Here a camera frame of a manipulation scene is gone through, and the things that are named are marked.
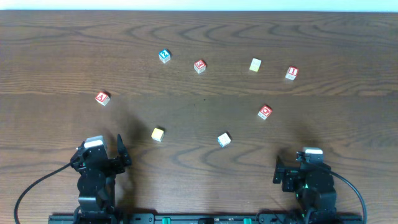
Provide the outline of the red letter A block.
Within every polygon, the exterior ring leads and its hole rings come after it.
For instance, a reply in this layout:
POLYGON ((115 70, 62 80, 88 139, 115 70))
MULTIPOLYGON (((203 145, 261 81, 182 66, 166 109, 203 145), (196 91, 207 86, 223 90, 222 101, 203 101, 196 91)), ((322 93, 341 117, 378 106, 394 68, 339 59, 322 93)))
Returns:
POLYGON ((101 92, 99 92, 99 93, 96 95, 95 100, 96 100, 99 104, 101 104, 101 105, 103 105, 103 106, 106 106, 106 105, 108 104, 108 102, 110 101, 110 97, 109 97, 109 95, 108 95, 107 93, 101 91, 101 92))

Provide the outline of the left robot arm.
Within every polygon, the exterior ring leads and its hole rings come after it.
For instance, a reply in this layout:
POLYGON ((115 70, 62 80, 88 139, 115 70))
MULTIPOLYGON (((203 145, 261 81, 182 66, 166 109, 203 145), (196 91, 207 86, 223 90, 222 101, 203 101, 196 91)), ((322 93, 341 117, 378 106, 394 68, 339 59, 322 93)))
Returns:
POLYGON ((83 141, 70 159, 71 167, 80 173, 77 182, 80 210, 74 223, 122 223, 125 214, 116 208, 116 176, 132 164, 120 135, 117 135, 118 155, 109 158, 104 137, 95 136, 83 141))

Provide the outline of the red letter I block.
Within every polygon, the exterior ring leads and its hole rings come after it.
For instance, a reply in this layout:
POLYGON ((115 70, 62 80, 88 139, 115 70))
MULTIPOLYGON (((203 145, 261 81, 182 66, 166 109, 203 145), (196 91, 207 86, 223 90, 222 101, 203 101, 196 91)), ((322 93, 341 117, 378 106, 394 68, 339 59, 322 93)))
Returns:
POLYGON ((298 68, 290 66, 285 74, 285 78, 289 80, 295 80, 298 75, 298 68))

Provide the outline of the blue number 2 block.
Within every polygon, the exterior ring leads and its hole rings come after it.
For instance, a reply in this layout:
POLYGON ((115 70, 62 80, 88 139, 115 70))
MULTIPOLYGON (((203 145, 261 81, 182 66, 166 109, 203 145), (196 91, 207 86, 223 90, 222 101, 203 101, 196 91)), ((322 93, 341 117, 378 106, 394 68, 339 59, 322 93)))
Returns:
POLYGON ((167 63, 171 59, 171 53, 167 49, 159 52, 159 58, 163 63, 167 63))

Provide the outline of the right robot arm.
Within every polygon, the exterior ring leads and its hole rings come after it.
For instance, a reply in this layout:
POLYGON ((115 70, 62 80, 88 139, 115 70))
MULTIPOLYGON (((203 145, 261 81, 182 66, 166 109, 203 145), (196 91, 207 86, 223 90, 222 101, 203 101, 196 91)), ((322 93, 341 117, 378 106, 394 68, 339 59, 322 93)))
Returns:
POLYGON ((273 183, 283 192, 293 192, 301 212, 292 212, 284 223, 332 223, 336 219, 336 190, 331 168, 323 161, 321 149, 309 148, 297 153, 298 167, 287 166, 277 158, 273 183))

